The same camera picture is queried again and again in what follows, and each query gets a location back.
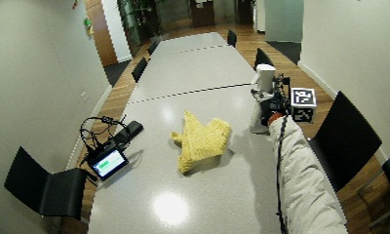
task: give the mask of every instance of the door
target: door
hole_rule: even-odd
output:
[[[251,0],[238,0],[238,23],[253,24]]]
[[[109,36],[101,1],[85,1],[87,16],[91,19],[93,29],[93,43],[99,52],[103,66],[117,63],[117,56]]]
[[[212,1],[190,0],[190,9],[193,17],[193,27],[209,26],[216,24]]]

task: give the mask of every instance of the tablet screen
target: tablet screen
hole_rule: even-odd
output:
[[[125,164],[126,159],[119,150],[113,150],[99,162],[96,162],[92,167],[99,177],[107,178],[111,173],[115,173],[123,164]]]

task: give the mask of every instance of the tablet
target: tablet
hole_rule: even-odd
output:
[[[104,151],[88,161],[88,165],[96,175],[105,180],[112,176],[126,164],[129,160],[117,147],[107,147]]]

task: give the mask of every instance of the black power adapter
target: black power adapter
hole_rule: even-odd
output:
[[[117,143],[130,142],[132,139],[141,133],[142,124],[133,120],[130,124],[128,124],[126,128],[123,129],[113,137]]]

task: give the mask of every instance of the wooden floor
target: wooden floor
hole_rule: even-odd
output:
[[[255,50],[257,48],[261,48],[274,62],[277,73],[285,73],[285,77],[291,77],[293,87],[315,89],[315,120],[313,124],[301,124],[306,137],[313,137],[332,104],[332,99],[317,86],[295,64],[290,62],[287,58],[265,43],[265,35],[257,33],[251,25],[221,24],[209,27],[186,28],[172,31],[170,38],[212,31],[218,32],[221,36],[226,38],[229,29],[231,29],[238,35],[237,50],[250,65],[254,63]],[[126,67],[116,86],[113,87],[113,91],[105,101],[99,116],[109,116],[115,119],[120,119],[136,85],[132,77],[132,70],[141,57],[145,57],[146,59],[149,58],[146,52],[148,46],[149,42],[142,45],[138,54],[130,61],[130,64]],[[99,124],[93,126],[95,131],[101,130],[101,128],[105,128],[105,126]],[[350,233],[390,233],[390,218],[387,221],[379,223],[375,228],[368,229],[367,227],[370,222],[384,214],[388,211],[387,209],[390,209],[390,187],[384,175],[378,177],[362,196],[358,196],[356,194],[358,189],[362,187],[371,175],[378,172],[378,170],[379,164],[375,157],[372,157],[360,173],[348,185],[338,192],[338,197],[348,221],[347,228]],[[95,187],[91,183],[87,183],[84,191],[84,217],[89,217],[91,215],[93,194]],[[71,218],[63,218],[61,233],[87,233],[87,225]]]

